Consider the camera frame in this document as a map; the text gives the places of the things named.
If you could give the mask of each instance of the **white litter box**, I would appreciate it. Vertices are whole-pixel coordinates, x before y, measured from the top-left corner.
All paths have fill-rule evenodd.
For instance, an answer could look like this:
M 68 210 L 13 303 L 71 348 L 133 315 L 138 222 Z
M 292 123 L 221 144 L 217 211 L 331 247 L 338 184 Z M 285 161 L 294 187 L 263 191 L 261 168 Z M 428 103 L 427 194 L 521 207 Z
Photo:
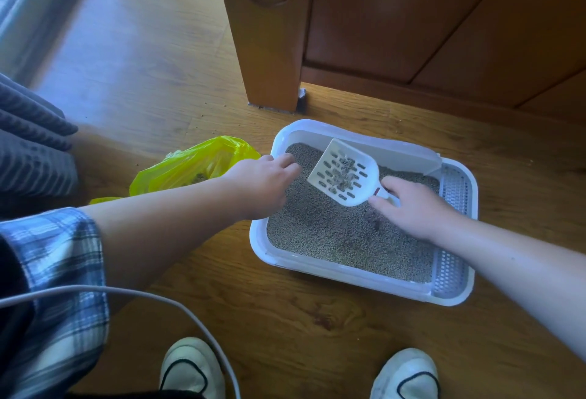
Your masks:
M 380 166 L 435 177 L 440 181 L 439 193 L 448 203 L 465 216 L 478 218 L 478 185 L 472 173 L 458 161 L 442 158 L 417 144 L 360 135 L 318 121 L 299 120 L 277 134 L 271 154 L 276 157 L 294 143 L 305 143 L 324 151 L 332 138 L 364 151 Z M 407 282 L 278 249 L 268 240 L 267 223 L 268 218 L 252 222 L 250 244 L 260 260 L 269 265 L 446 307 L 458 305 L 472 292 L 474 270 L 460 257 L 443 249 L 434 251 L 431 282 Z

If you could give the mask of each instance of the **white sneaker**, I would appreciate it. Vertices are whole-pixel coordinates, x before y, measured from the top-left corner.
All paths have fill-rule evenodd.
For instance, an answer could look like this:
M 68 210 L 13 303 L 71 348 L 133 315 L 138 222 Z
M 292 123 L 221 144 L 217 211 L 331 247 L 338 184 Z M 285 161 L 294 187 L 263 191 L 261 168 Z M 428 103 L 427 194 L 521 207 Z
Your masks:
M 207 343 L 197 337 L 175 342 L 163 359 L 160 390 L 189 390 L 205 399 L 226 399 L 220 363 Z
M 439 399 L 440 382 L 434 361 L 423 351 L 399 351 L 374 380 L 370 399 Z

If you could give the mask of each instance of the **plaid sleeve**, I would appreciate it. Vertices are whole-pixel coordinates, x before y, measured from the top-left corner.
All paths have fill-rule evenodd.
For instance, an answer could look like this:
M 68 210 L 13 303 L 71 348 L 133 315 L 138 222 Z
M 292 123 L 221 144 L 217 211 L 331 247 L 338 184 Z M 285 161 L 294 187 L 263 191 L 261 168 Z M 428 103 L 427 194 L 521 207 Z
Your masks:
M 30 291 L 62 285 L 105 285 L 99 231 L 82 211 L 65 208 L 0 223 Z M 105 293 L 37 299 L 23 344 L 0 377 L 0 391 L 56 398 L 95 366 L 108 334 Z

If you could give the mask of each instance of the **litter granule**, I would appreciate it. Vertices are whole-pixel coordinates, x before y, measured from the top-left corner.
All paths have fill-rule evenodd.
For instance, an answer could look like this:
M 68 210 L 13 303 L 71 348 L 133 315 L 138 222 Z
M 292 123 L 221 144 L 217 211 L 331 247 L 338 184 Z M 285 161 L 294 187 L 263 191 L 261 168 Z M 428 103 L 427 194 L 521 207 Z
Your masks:
M 323 151 L 295 143 L 287 152 L 303 170 L 287 189 L 285 207 L 268 220 L 268 239 L 275 247 L 396 279 L 431 281 L 433 245 L 405 234 L 368 202 L 344 207 L 311 186 L 307 177 Z M 392 175 L 439 193 L 440 182 L 433 177 L 378 169 L 381 179 Z

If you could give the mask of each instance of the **cord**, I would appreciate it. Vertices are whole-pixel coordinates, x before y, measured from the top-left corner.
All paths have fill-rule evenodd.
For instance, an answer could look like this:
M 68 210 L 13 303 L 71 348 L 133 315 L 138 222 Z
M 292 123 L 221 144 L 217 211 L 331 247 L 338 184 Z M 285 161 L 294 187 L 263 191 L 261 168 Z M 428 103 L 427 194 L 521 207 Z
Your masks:
M 218 354 L 218 356 L 220 356 L 220 360 L 222 361 L 222 365 L 224 366 L 224 368 L 228 372 L 228 375 L 230 376 L 230 379 L 232 380 L 232 385 L 234 388 L 234 395 L 236 396 L 236 399 L 241 399 L 240 398 L 240 387 L 238 385 L 238 380 L 236 379 L 236 374 L 234 373 L 234 370 L 232 369 L 232 366 L 230 365 L 230 362 L 228 361 L 226 354 L 224 354 L 222 347 L 220 347 L 220 344 L 217 342 L 217 340 L 214 338 L 214 336 L 212 336 L 212 333 L 209 332 L 209 330 L 197 318 L 197 316 L 194 313 L 192 313 L 189 309 L 187 309 L 187 307 L 185 305 L 183 305 L 182 303 L 179 303 L 175 300 L 167 299 L 166 297 L 163 297 L 163 296 L 157 296 L 156 294 L 151 294 L 150 292 L 135 291 L 133 289 L 125 289 L 125 288 L 114 288 L 112 286 L 66 285 L 66 286 L 57 286 L 55 288 L 43 289 L 41 291 L 29 292 L 26 294 L 19 294 L 18 296 L 0 299 L 0 308 L 12 307 L 13 305 L 17 305 L 19 303 L 31 302 L 35 299 L 56 296 L 59 294 L 67 294 L 67 293 L 71 293 L 71 292 L 107 292 L 110 294 L 124 294 L 124 295 L 128 295 L 128 296 L 146 297 L 147 299 L 153 299 L 153 300 L 158 300 L 160 302 L 168 303 L 170 305 L 173 305 L 174 307 L 177 307 L 177 308 L 183 310 L 183 312 L 186 313 L 191 318 L 191 320 L 193 320 L 197 324 L 197 326 L 201 329 L 201 331 L 203 331 L 203 333 L 208 338 L 208 341 L 214 347 L 214 350 L 216 350 L 216 353 Z

